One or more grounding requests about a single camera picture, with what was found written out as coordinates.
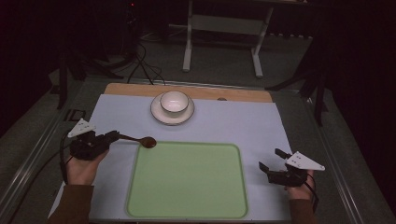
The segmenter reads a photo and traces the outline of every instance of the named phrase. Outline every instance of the table leg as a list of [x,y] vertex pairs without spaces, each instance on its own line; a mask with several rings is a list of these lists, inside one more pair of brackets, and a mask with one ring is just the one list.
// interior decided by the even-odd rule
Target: table leg
[[273,7],[268,8],[267,16],[265,18],[265,21],[262,23],[262,28],[259,33],[259,41],[256,45],[256,48],[251,49],[251,57],[253,59],[254,71],[257,78],[262,78],[262,65],[260,63],[259,52],[260,48],[262,47],[262,41],[265,38],[265,34],[267,32],[268,24],[270,23],[273,11]]
[[192,51],[192,43],[191,43],[191,33],[192,33],[192,0],[189,1],[189,17],[187,19],[187,44],[186,51],[184,52],[184,62],[183,62],[183,72],[190,72],[190,64],[191,64],[191,51]]

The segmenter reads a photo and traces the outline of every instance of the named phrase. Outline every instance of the white plate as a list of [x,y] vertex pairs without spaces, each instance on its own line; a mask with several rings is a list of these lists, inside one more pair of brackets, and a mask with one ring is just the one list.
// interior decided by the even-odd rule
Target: white plate
[[189,97],[189,106],[187,106],[186,110],[180,114],[177,118],[171,118],[166,111],[164,111],[161,106],[161,97],[163,94],[160,94],[154,98],[151,102],[151,114],[155,119],[167,125],[178,125],[186,120],[188,120],[192,114],[194,113],[194,102]]

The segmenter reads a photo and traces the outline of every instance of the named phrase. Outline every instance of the floor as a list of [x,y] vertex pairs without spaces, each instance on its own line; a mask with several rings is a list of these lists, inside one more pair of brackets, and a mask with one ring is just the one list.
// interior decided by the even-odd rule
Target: floor
[[[264,78],[257,79],[246,46],[249,41],[229,46],[221,41],[208,43],[198,37],[194,39],[189,73],[181,71],[185,48],[182,37],[175,35],[165,43],[141,41],[144,48],[139,47],[139,52],[146,55],[148,76],[155,78],[155,72],[162,70],[155,84],[264,90],[292,76],[310,43],[309,39],[298,37],[266,37],[260,53]],[[127,82],[135,66],[132,63],[114,70],[123,79],[106,78],[90,68],[84,82],[69,77],[68,100],[62,110],[56,110],[58,96],[47,93],[1,138],[0,188],[5,193],[1,204],[7,207],[2,208],[1,218],[5,219],[0,222],[10,219],[11,223],[45,222],[62,183],[57,156],[59,141],[65,130],[75,124],[67,111],[85,111],[89,118],[106,85]],[[57,71],[50,76],[56,83]],[[149,83],[141,67],[132,74],[130,83]],[[317,175],[319,223],[395,223],[332,93],[326,91],[327,111],[322,113],[323,127],[319,127],[312,116],[315,98],[301,98],[298,94],[301,84],[271,94],[291,148],[329,168]],[[11,192],[15,193],[13,197],[8,196]]]

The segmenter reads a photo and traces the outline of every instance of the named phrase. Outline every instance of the white triangular marker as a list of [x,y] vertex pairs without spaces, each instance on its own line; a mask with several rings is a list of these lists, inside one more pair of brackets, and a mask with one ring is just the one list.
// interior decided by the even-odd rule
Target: white triangular marker
[[290,156],[290,158],[286,160],[286,164],[303,170],[324,171],[325,169],[324,166],[320,165],[315,161],[312,161],[305,155],[301,154],[299,151]]
[[77,136],[82,133],[87,133],[89,131],[92,131],[96,127],[94,125],[91,125],[89,122],[85,121],[84,119],[80,119],[76,126],[70,131],[70,133],[67,135],[69,138]]

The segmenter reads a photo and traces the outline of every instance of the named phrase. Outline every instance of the gray floor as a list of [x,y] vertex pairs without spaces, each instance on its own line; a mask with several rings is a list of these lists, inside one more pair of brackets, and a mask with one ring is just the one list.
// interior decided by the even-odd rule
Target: gray floor
[[[191,71],[183,73],[181,66],[185,46],[180,38],[171,38],[167,43],[142,41],[147,48],[145,61],[161,67],[167,84],[221,85],[259,90],[290,77],[309,43],[309,39],[267,37],[260,54],[264,78],[257,79],[248,48],[219,46],[196,40],[192,49]],[[30,177],[57,152],[62,134],[75,124],[63,121],[67,109],[85,110],[88,119],[107,83],[126,82],[133,68],[134,64],[123,71],[116,69],[116,72],[120,71],[117,74],[125,77],[124,80],[112,80],[95,73],[90,73],[85,82],[70,80],[69,100],[61,111],[56,110],[56,95],[44,95],[0,140],[1,192],[6,192],[17,172],[29,177],[29,172],[19,168],[31,151],[43,149],[42,154],[36,154],[36,164],[32,167],[34,172]],[[142,70],[136,70],[133,82],[147,83],[142,78]],[[319,223],[395,223],[395,217],[367,169],[331,92],[326,91],[328,111],[322,114],[324,125],[320,128],[313,120],[312,104],[296,91],[300,86],[301,83],[297,83],[283,91],[271,93],[291,148],[327,167],[325,172],[316,173],[320,198],[317,211]],[[43,133],[48,138],[40,138]],[[37,176],[12,223],[45,222],[62,183],[58,160],[58,157],[50,160]],[[18,192],[20,197],[25,189]],[[18,201],[8,205],[9,212],[15,210]]]

